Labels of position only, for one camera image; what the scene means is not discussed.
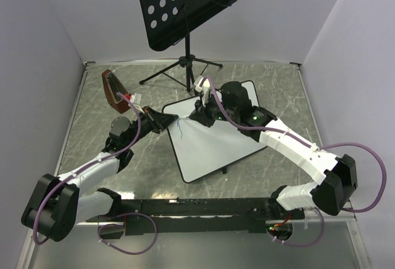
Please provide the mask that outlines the white rectangular whiteboard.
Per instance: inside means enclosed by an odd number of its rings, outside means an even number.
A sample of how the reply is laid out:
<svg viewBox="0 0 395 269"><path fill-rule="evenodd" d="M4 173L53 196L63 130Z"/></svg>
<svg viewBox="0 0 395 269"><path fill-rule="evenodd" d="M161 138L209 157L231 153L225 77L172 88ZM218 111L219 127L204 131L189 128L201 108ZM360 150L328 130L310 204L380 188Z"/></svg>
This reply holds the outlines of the white rectangular whiteboard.
<svg viewBox="0 0 395 269"><path fill-rule="evenodd" d="M190 97L162 108L163 113L179 116L167 131L185 183L196 181L265 148L228 122L216 121L207 128L188 118L182 119L192 113L198 99Z"/></svg>

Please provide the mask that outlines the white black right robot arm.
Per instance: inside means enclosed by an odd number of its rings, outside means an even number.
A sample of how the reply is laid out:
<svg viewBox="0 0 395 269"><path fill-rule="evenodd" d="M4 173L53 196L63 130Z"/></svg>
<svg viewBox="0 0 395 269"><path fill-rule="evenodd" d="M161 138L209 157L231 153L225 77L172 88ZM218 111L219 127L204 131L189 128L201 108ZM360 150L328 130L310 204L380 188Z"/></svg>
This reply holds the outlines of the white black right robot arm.
<svg viewBox="0 0 395 269"><path fill-rule="evenodd" d="M252 104L247 89L238 81L212 87L207 77L194 82L199 100L189 119L210 128L216 121L228 121L255 142L277 151L304 170L312 182L280 186L271 196L270 213L284 218L291 210L318 208L336 216L357 188L355 160L320 149L295 133L275 114Z"/></svg>

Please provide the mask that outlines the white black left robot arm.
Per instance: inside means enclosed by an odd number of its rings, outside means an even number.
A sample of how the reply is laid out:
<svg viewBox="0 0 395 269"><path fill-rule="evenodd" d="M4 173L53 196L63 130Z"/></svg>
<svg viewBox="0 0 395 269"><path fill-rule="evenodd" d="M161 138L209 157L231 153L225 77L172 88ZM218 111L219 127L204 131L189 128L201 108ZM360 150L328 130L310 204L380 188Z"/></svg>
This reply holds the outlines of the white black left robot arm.
<svg viewBox="0 0 395 269"><path fill-rule="evenodd" d="M94 217L118 219L122 213L120 194L107 188L99 188L91 195L86 192L130 163L132 145L149 133L160 134L178 118L149 106L140 109L134 121L123 116L115 118L105 146L95 158L62 175L45 174L38 180L23 211L22 225L59 242L77 223Z"/></svg>

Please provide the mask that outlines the black whiteboard easel stand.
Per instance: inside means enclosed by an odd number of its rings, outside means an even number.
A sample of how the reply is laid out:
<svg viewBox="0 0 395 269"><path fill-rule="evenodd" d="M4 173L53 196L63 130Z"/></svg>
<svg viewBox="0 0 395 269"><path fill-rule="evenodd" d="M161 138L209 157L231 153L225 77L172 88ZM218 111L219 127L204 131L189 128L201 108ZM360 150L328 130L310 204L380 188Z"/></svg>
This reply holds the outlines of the black whiteboard easel stand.
<svg viewBox="0 0 395 269"><path fill-rule="evenodd" d="M227 174L227 172L228 172L228 167L227 167L227 166L222 167L222 168L221 168L221 171L222 171L223 174Z"/></svg>

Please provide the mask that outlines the brown wooden metronome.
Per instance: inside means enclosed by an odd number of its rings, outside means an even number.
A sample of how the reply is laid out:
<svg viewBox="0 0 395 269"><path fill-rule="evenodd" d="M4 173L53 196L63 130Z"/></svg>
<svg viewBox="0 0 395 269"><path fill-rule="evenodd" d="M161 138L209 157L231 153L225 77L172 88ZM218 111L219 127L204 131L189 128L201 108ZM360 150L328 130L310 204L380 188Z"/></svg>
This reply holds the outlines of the brown wooden metronome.
<svg viewBox="0 0 395 269"><path fill-rule="evenodd" d="M128 102L120 97L118 93L125 96L128 100L130 100L131 94L111 70L105 70L101 76L108 104L120 114L128 111L130 109Z"/></svg>

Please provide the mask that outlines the black perforated music stand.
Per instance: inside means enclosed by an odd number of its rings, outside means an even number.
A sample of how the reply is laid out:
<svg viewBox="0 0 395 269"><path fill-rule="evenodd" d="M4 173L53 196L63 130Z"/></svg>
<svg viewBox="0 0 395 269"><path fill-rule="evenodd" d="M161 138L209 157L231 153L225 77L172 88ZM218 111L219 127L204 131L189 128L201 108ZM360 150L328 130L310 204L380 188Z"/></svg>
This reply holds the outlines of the black perforated music stand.
<svg viewBox="0 0 395 269"><path fill-rule="evenodd" d="M180 66L186 70L183 87L191 91L194 83L193 63L202 62L214 65L208 60L198 59L191 53L190 34L223 10L231 7L237 0L139 0L149 47L161 52L180 41L185 43L185 55L177 62L143 79L140 84L166 75L167 71Z"/></svg>

